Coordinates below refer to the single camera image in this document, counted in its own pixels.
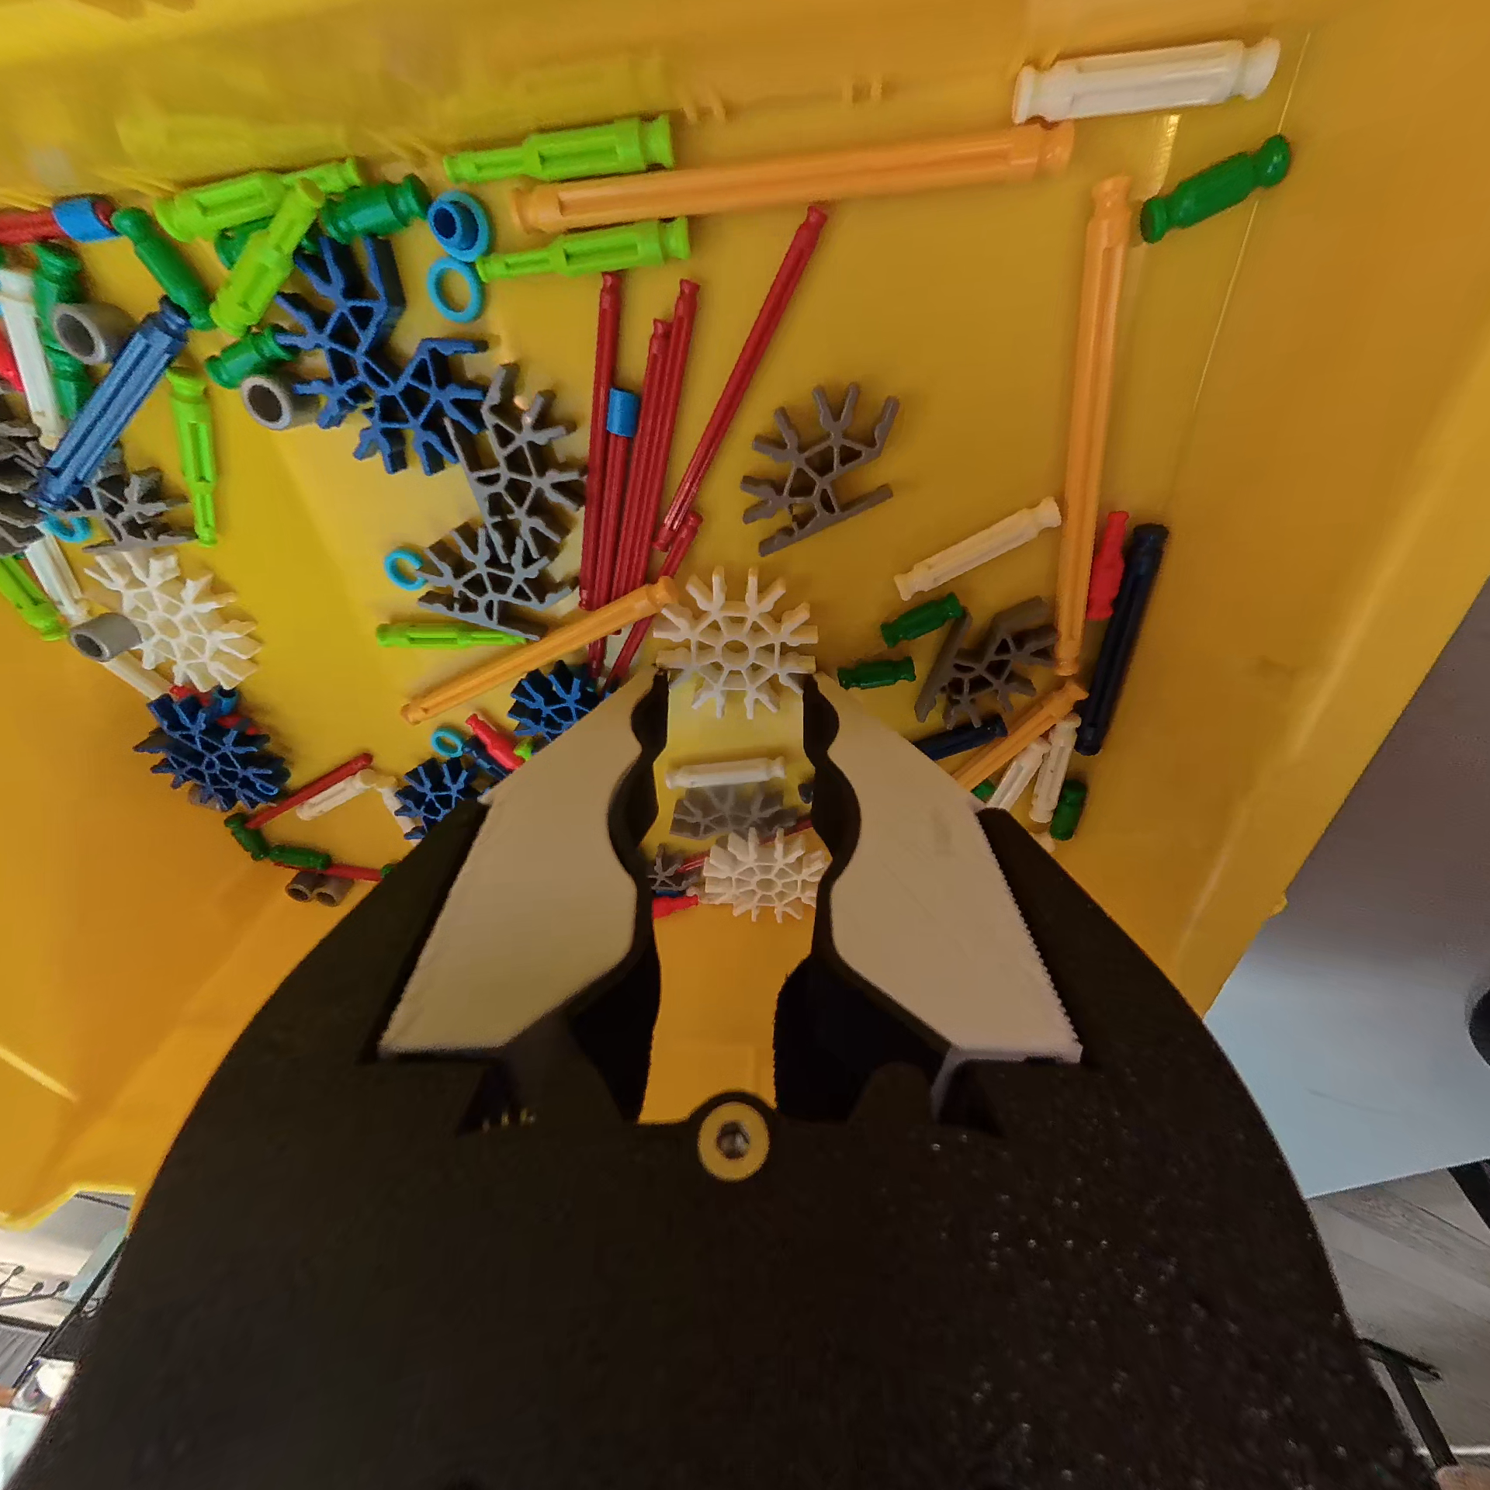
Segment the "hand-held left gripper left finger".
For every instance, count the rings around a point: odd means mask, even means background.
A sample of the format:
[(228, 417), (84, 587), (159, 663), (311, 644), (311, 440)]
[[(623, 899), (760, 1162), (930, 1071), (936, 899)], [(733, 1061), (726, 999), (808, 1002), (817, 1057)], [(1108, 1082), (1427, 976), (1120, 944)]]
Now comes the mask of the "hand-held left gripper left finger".
[(494, 789), (382, 1057), (489, 1059), (499, 1102), (537, 1119), (641, 1119), (662, 1009), (643, 843), (666, 740), (648, 669)]

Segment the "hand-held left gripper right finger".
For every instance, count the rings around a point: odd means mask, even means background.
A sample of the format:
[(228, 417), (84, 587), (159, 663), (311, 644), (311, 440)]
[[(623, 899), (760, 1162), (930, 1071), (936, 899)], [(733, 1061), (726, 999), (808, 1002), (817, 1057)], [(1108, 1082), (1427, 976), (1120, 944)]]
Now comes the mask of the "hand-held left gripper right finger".
[(975, 797), (819, 674), (804, 695), (829, 853), (808, 958), (776, 1000), (776, 1109), (842, 1123), (890, 1068), (932, 1116), (966, 1068), (1078, 1066), (1083, 1043)]

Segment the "white snowflake toy connector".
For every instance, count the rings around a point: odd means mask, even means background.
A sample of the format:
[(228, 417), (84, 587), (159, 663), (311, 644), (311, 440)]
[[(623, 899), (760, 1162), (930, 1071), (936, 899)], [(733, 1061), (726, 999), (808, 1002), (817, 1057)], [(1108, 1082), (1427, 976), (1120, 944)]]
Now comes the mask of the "white snowflake toy connector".
[(723, 718), (776, 715), (819, 674), (819, 630), (808, 603), (760, 568), (714, 568), (693, 577), (680, 601), (664, 605), (655, 639), (659, 667), (675, 687), (691, 683), (694, 708)]

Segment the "yellow plastic bin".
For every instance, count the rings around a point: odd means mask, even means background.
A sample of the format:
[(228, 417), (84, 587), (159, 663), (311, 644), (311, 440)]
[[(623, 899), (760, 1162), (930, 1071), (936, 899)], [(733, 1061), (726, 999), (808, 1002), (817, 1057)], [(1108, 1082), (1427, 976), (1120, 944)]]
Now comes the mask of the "yellow plastic bin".
[[(1078, 126), (1060, 179), (852, 201), (703, 488), (678, 582), (758, 562), (739, 511), (778, 406), (900, 399), (879, 513), (778, 559), (824, 669), (891, 575), (1060, 493), (1095, 183), (1140, 197), (1283, 133), (1271, 192), (1129, 254), (1106, 504), (1170, 527), (1076, 878), (1200, 1009), (1487, 575), (1487, 4), (4, 4), (4, 202), (671, 114), (682, 161), (991, 131), (1024, 62), (1276, 36), (1253, 101)], [(402, 773), (407, 701), (513, 648), (389, 648), (386, 552), (466, 520), (460, 472), (356, 459), (361, 422), (258, 428), (217, 390), (203, 557), (258, 669), (244, 713), (315, 779)], [(182, 557), (196, 569), (198, 548)], [(347, 910), (295, 906), (136, 752), (143, 695), (4, 601), (4, 1224), (143, 1194), (208, 1077)]]

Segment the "pile of colourful toy pieces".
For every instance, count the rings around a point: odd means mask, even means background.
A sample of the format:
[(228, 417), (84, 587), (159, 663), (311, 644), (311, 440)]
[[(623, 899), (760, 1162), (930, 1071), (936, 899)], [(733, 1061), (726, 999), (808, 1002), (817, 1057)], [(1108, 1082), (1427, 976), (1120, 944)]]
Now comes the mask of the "pile of colourful toy pieces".
[[(395, 724), (345, 662), (336, 616), (361, 532), (418, 632), (535, 651), (673, 573), (721, 456), (790, 360), (824, 373), (817, 440), (795, 401), (735, 507), (751, 559), (803, 557), (875, 490), (850, 468), (891, 440), (886, 378), (854, 412), (829, 289), (905, 342), (937, 341), (934, 293), (996, 282), (989, 211), (1065, 179), (1085, 124), (1251, 105), (1276, 20), (1182, 44), (1008, 46), (1017, 4), (4, 4), (4, 236), (35, 273), (36, 357), (66, 444), (111, 360), (66, 348), (58, 309), (132, 280), (129, 309), (180, 321), (175, 369), (146, 364), (88, 477), (45, 527), (93, 539), (105, 630), (150, 683), (141, 752), (263, 846), (372, 781), (419, 839), (503, 759), (478, 699), (421, 717), (435, 754), (343, 763)], [(421, 522), (361, 507), (373, 472)]]

